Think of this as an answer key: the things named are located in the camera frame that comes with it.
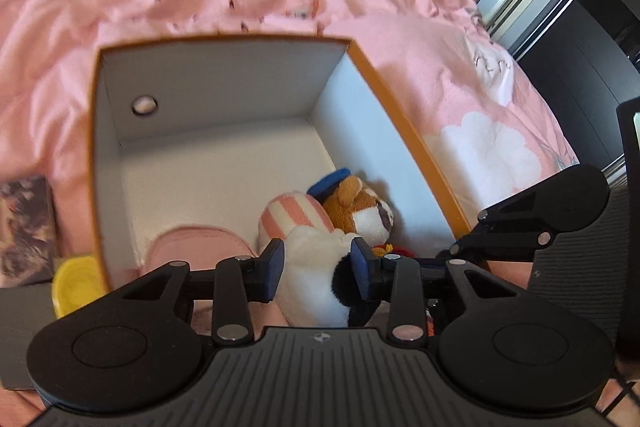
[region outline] round hole in box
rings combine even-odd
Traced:
[[[137,97],[131,104],[131,112],[136,116],[151,116],[158,110],[158,100],[148,94]]]

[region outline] white plush toy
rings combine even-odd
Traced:
[[[276,301],[293,327],[364,326],[380,302],[358,293],[349,251],[355,233],[298,225],[285,239],[285,263]]]

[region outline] yellow bowl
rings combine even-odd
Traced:
[[[69,313],[105,295],[100,268],[93,255],[67,259],[53,277],[51,298],[56,317]]]

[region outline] pink blanket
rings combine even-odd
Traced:
[[[97,50],[211,32],[355,38],[470,221],[575,162],[556,119],[472,0],[0,0],[0,180],[49,179],[63,251],[92,247],[85,147]],[[18,425],[0,413],[0,426]]]

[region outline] striped plush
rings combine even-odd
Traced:
[[[260,251],[275,237],[286,239],[298,225],[308,225],[322,232],[334,230],[329,216],[314,198],[298,191],[287,192],[271,200],[260,216]]]

